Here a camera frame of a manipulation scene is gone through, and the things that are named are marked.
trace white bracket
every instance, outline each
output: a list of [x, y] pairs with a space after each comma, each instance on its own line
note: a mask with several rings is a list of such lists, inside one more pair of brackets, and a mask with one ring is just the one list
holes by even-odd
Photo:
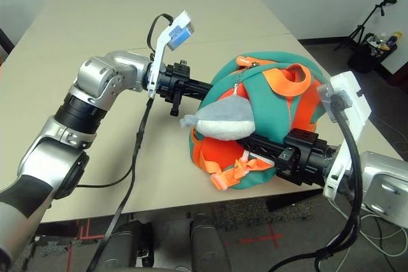
[[[348, 119], [351, 133], [357, 142], [368, 120], [368, 116], [370, 116], [371, 109], [356, 77], [351, 71], [346, 71], [331, 77], [330, 84], [323, 86], [326, 87], [326, 97], [322, 97], [322, 102], [325, 104], [332, 121], [335, 121], [335, 119], [330, 109], [330, 96], [341, 92], [347, 96], [351, 107], [346, 108], [344, 113]], [[351, 169], [351, 158], [346, 140], [343, 140], [323, 189], [325, 197], [334, 200], [339, 184], [347, 169]]]
[[153, 98], [156, 94], [157, 80], [159, 78], [160, 66], [163, 61], [164, 49], [166, 46], [171, 51], [189, 38], [194, 32], [191, 19], [186, 11], [183, 11], [159, 36], [156, 44], [156, 52], [150, 69], [149, 82], [147, 84], [147, 94]]

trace cable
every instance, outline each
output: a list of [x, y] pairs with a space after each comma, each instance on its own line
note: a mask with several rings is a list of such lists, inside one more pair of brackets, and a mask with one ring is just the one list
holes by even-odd
[[280, 261], [272, 268], [270, 268], [268, 272], [276, 271], [281, 266], [289, 264], [290, 262], [308, 258], [316, 258], [314, 267], [316, 271], [319, 271], [319, 263], [322, 259], [327, 259], [333, 254], [349, 248], [357, 240], [361, 224], [360, 209], [361, 203], [363, 201], [363, 178], [361, 174], [360, 155], [358, 153], [353, 134], [351, 133], [350, 128], [341, 113], [342, 110], [344, 110], [344, 108], [346, 107], [344, 99], [340, 95], [332, 95], [330, 106], [334, 117], [336, 118], [337, 123], [339, 124], [340, 129], [344, 135], [344, 139], [346, 140], [347, 147], [350, 152], [351, 164], [353, 167], [352, 176], [354, 178], [354, 199], [352, 202], [350, 216], [347, 219], [343, 230], [328, 246], [316, 250], [313, 253], [300, 254]]
[[[383, 249], [383, 231], [381, 230], [381, 226], [380, 226], [380, 223], [378, 222], [377, 218], [374, 218], [374, 220], [375, 220], [375, 222], [377, 224], [378, 231], [379, 231], [379, 234], [380, 234], [380, 249], [382, 250]], [[390, 260], [388, 259], [387, 255], [385, 255], [385, 254], [383, 254], [383, 255], [384, 255], [384, 258], [387, 261], [388, 265], [390, 266], [391, 270], [393, 270], [393, 272], [397, 272], [395, 270], [395, 268], [393, 267], [392, 263], [390, 262]]]
[[[337, 206], [336, 203], [334, 203], [333, 201], [329, 200], [329, 203], [334, 207], [335, 210], [337, 210], [342, 216], [343, 218], [347, 218], [347, 215]], [[374, 217], [374, 218], [381, 218], [378, 215], [374, 215], [374, 214], [368, 214], [368, 215], [364, 215], [362, 216], [362, 220], [369, 218], [369, 217]], [[402, 249], [401, 252], [397, 253], [397, 254], [389, 254], [387, 252], [385, 252], [384, 250], [382, 250], [380, 247], [378, 247], [365, 233], [363, 233], [363, 231], [360, 230], [360, 234], [373, 246], [375, 247], [378, 251], [380, 251], [381, 253], [383, 253], [384, 255], [387, 255], [388, 257], [398, 257], [401, 256], [402, 254], [405, 253], [405, 251], [408, 249], [408, 234], [406, 232], [406, 230], [403, 227], [400, 227], [400, 230], [398, 230], [397, 232], [393, 233], [390, 236], [394, 236], [396, 235], [396, 233], [399, 233], [400, 231], [403, 232], [404, 236], [405, 236], [405, 246]]]
[[156, 22], [159, 20], [160, 17], [164, 17], [165, 19], [168, 20], [168, 22], [170, 23], [169, 25], [171, 25], [174, 21], [174, 18], [167, 13], [163, 13], [160, 14], [159, 16], [157, 16], [154, 20], [152, 25], [150, 26], [149, 29], [149, 33], [147, 34], [147, 39], [146, 39], [146, 43], [147, 46], [150, 48], [150, 50], [152, 51], [151, 55], [150, 55], [150, 60], [153, 61], [154, 59], [154, 54], [156, 53], [156, 51], [154, 50], [154, 48], [152, 47], [152, 35], [153, 35], [153, 30], [154, 30], [154, 26], [156, 25]]
[[105, 185], [77, 185], [77, 188], [106, 188], [106, 187], [111, 187], [114, 185], [119, 184], [121, 181], [123, 181], [125, 178], [128, 177], [128, 175], [132, 172], [132, 169], [129, 168], [129, 170], [124, 174], [124, 176], [122, 176], [121, 178], [119, 178], [117, 181], [114, 181], [112, 183], [109, 184], [105, 184]]
[[[353, 167], [354, 200], [353, 200], [353, 206], [351, 208], [350, 216], [347, 220], [346, 226], [344, 227], [343, 231], [335, 239], [335, 241], [333, 241], [329, 245], [329, 247], [336, 246], [337, 249], [345, 250], [346, 249], [344, 248], [345, 246], [338, 247], [338, 245], [347, 237], [351, 228], [356, 226], [357, 220], [359, 219], [361, 204], [363, 202], [363, 178], [362, 178], [362, 172], [361, 172], [360, 155], [358, 153], [357, 144], [353, 138], [353, 134], [351, 133], [350, 128], [347, 125], [345, 118], [341, 114], [341, 111], [345, 108], [345, 102], [340, 96], [333, 95], [331, 98], [330, 106], [331, 106], [331, 111], [333, 112], [333, 115], [336, 118], [336, 121], [339, 124], [339, 127], [344, 135], [344, 139], [350, 151], [351, 164]], [[353, 232], [355, 233], [356, 236], [349, 237], [349, 241], [352, 241], [352, 240], [355, 241], [357, 239], [358, 231], [355, 231], [353, 228]]]
[[408, 139], [405, 137], [404, 134], [402, 134], [402, 132], [400, 132], [399, 130], [395, 129], [392, 125], [387, 124], [384, 120], [380, 119], [377, 116], [372, 115], [373, 118], [375, 118], [376, 120], [380, 121], [382, 124], [384, 124], [386, 127], [388, 127], [389, 129], [393, 130], [394, 132], [396, 132], [399, 136], [402, 137], [402, 139], [404, 141], [395, 141], [392, 146], [393, 148], [398, 152], [398, 153], [407, 153], [408, 150], [399, 150], [397, 148], [397, 143], [403, 143], [405, 145], [408, 145]]
[[[328, 246], [331, 242], [333, 242], [334, 239], [337, 238], [337, 236], [338, 236], [338, 235], [334, 236], [334, 237], [327, 243], [326, 246]], [[340, 271], [340, 268], [343, 266], [343, 263], [346, 261], [346, 258], [347, 258], [347, 256], [349, 255], [350, 249], [351, 249], [351, 247], [349, 247], [349, 248], [347, 249], [346, 253], [344, 254], [344, 256], [343, 256], [343, 258], [342, 258], [342, 260], [340, 261], [340, 264], [337, 266], [335, 272], [339, 272], [339, 271]]]
[[351, 247], [349, 247], [346, 251], [346, 254], [344, 254], [342, 261], [340, 261], [340, 264], [337, 266], [337, 269], [335, 272], [339, 272], [340, 268], [343, 266], [343, 263], [346, 261], [347, 256], [349, 255]]
[[139, 131], [136, 134], [135, 148], [133, 149], [132, 163], [130, 166], [131, 173], [132, 173], [132, 176], [131, 176], [132, 180], [131, 180], [129, 189], [127, 190], [126, 195], [124, 196], [122, 202], [120, 202], [119, 207], [116, 209], [115, 215], [113, 216], [112, 221], [110, 222], [108, 229], [106, 230], [105, 237], [101, 240], [100, 244], [98, 245], [98, 248], [95, 251], [94, 257], [91, 260], [91, 263], [88, 265], [87, 272], [91, 272], [95, 269], [96, 264], [98, 263], [99, 258], [101, 257], [101, 254], [103, 250], [105, 249], [110, 236], [112, 235], [113, 229], [115, 228], [115, 225], [120, 217], [120, 214], [122, 213], [122, 210], [126, 202], [128, 201], [130, 194], [132, 193], [133, 186], [135, 184], [135, 178], [136, 178], [136, 158], [138, 156], [139, 149], [143, 141], [143, 135], [145, 133], [147, 118], [149, 117], [149, 113], [150, 113], [150, 109], [152, 108], [153, 100], [154, 100], [153, 98], [150, 98], [147, 101], [145, 114], [143, 115], [142, 121], [140, 122]]
[[371, 239], [376, 239], [376, 240], [385, 240], [391, 237], [394, 237], [396, 234], [398, 234], [400, 231], [402, 231], [401, 229], [398, 229], [397, 231], [393, 232], [391, 235], [385, 236], [385, 237], [374, 237], [374, 236], [370, 236], [368, 234], [365, 234], [367, 237], [371, 238]]

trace orange strap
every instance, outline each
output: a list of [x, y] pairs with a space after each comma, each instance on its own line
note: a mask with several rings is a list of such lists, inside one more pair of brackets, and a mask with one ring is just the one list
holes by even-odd
[[261, 59], [256, 59], [254, 57], [237, 57], [235, 60], [236, 64], [238, 66], [243, 66], [243, 67], [251, 67], [254, 65], [268, 65], [268, 64], [273, 64], [276, 63], [275, 61], [271, 60], [261, 60]]
[[202, 151], [200, 151], [198, 164], [202, 170], [211, 174], [211, 182], [218, 190], [226, 190], [228, 187], [238, 184], [241, 178], [250, 171], [262, 171], [273, 167], [261, 159], [251, 159], [250, 161], [239, 159], [235, 161], [233, 168], [222, 171], [217, 162], [206, 161]]
[[292, 64], [286, 69], [272, 68], [262, 73], [271, 89], [285, 97], [303, 94], [312, 82], [310, 70], [300, 64]]
[[321, 85], [318, 80], [314, 80], [310, 87], [305, 91], [299, 101], [291, 129], [297, 127], [306, 131], [314, 132], [316, 123], [311, 124], [314, 111], [320, 103], [320, 96], [317, 88]]

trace plastic bottle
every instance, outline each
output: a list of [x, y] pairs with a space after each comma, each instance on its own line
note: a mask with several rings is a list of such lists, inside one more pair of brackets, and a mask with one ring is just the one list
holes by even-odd
[[399, 40], [399, 39], [402, 39], [402, 33], [401, 32], [398, 32], [398, 31], [395, 31], [391, 36], [390, 36], [390, 38], [388, 39], [388, 41], [387, 41], [387, 46], [391, 49], [392, 48], [392, 46], [394, 46], [396, 43], [397, 43], [397, 41]]

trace trash can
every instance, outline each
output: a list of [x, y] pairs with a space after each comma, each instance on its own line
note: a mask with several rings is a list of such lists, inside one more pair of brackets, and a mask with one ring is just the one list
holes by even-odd
[[354, 49], [354, 53], [347, 62], [347, 65], [359, 73], [369, 73], [381, 64], [390, 54], [397, 49], [397, 44], [388, 51], [369, 45], [364, 41]]

